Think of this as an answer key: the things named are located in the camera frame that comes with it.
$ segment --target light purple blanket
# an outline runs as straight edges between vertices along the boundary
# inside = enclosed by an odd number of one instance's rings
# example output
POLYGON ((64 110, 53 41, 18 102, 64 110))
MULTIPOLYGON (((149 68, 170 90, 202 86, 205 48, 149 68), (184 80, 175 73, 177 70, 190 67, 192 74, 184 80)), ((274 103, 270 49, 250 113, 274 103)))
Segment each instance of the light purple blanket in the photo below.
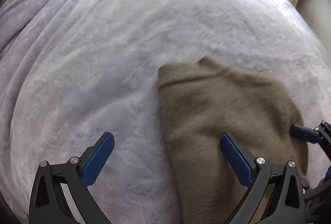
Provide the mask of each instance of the light purple blanket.
MULTIPOLYGON (((287 0, 6 0, 0 190, 14 212, 26 218, 40 161, 80 156, 109 131, 115 149, 89 188, 109 220, 180 223, 157 70, 206 55, 281 80, 306 126, 331 120, 328 56, 287 0)), ((329 163, 309 150, 316 185, 329 163)))

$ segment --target white plush blanket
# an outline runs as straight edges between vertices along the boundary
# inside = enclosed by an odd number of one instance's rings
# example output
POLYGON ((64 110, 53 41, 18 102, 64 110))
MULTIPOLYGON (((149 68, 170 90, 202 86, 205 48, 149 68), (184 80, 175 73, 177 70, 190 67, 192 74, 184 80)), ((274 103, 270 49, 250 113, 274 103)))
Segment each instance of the white plush blanket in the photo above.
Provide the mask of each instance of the white plush blanket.
MULTIPOLYGON (((6 0, 0 187, 15 213, 28 212, 40 161, 66 162, 109 131, 115 149, 89 188, 109 220, 180 223, 157 71, 206 55, 282 81, 306 126, 331 120, 328 56, 287 0, 6 0)), ((329 163, 309 150, 316 185, 329 163)))

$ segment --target silver bolt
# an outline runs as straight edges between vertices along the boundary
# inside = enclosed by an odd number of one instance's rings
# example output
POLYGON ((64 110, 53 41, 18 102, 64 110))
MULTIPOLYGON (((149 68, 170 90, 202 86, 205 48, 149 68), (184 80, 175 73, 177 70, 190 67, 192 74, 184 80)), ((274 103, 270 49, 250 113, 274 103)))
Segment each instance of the silver bolt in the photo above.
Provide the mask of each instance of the silver bolt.
POLYGON ((292 167, 292 168, 294 168, 295 167, 295 162, 290 160, 289 161, 289 166, 292 167))
POLYGON ((47 161, 45 160, 42 160, 40 163, 39 163, 39 166, 40 167, 45 167, 47 165, 47 161))
POLYGON ((264 159, 264 158, 257 158, 256 161, 257 161, 259 164, 265 164, 265 159, 264 159))
POLYGON ((78 158, 77 157, 72 157, 71 159, 70 159, 70 163, 72 163, 72 164, 75 164, 75 163, 77 163, 78 162, 78 158))

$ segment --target brown garment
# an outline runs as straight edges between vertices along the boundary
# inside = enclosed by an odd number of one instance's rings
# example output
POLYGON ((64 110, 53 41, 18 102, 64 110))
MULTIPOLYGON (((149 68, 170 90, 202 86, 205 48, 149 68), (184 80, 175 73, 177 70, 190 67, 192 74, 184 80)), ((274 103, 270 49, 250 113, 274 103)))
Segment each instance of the brown garment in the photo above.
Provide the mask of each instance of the brown garment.
POLYGON ((246 192, 218 150, 220 134, 232 133, 269 163, 293 160, 306 174, 307 144, 288 133, 292 124, 302 125, 301 114, 280 82, 207 57, 166 64, 158 74, 163 134, 184 224, 222 224, 246 192))

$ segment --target blanket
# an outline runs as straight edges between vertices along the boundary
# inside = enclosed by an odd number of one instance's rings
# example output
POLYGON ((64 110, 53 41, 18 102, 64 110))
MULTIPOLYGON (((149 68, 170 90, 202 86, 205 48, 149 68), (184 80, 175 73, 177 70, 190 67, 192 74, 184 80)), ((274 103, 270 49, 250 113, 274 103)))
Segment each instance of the blanket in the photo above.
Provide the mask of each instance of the blanket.
MULTIPOLYGON (((289 136, 290 126, 302 125, 301 114, 278 81, 221 67, 208 57, 166 64, 159 78, 163 135, 184 224, 224 223, 247 190, 219 151, 223 133, 232 133, 268 163, 294 161, 305 175, 307 144, 289 136)), ((253 223, 259 221, 270 190, 253 223)))
MULTIPOLYGON (((327 54, 287 0, 6 0, 0 188, 14 212, 26 218, 42 160, 67 162, 109 131, 115 149, 89 187, 105 215, 113 224, 180 223, 158 69, 203 56, 284 83, 308 127, 331 119, 327 54)), ((308 166, 317 184, 329 166, 318 146, 308 166)))

